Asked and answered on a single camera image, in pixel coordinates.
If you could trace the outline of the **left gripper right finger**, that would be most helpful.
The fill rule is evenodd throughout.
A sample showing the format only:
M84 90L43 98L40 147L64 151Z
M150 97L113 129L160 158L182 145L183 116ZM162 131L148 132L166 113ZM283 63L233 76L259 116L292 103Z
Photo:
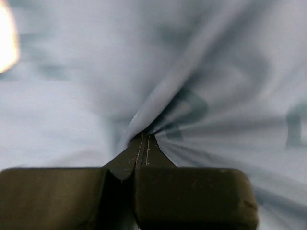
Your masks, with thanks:
M247 176L229 168L175 166L153 135L140 135L134 214L142 230L254 230L258 206Z

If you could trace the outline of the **blue letter print pillowcase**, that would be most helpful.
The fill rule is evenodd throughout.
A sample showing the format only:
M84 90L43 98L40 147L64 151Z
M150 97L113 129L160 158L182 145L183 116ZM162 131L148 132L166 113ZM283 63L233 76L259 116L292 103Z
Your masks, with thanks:
M102 166L149 128L177 166L244 171L261 230L306 229L306 1L8 4L2 169Z

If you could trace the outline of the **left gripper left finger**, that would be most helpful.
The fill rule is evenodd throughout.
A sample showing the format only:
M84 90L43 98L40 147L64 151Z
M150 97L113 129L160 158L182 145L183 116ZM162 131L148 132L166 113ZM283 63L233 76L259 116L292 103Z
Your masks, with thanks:
M0 173L3 230L135 230L130 198L144 135L103 167L9 168Z

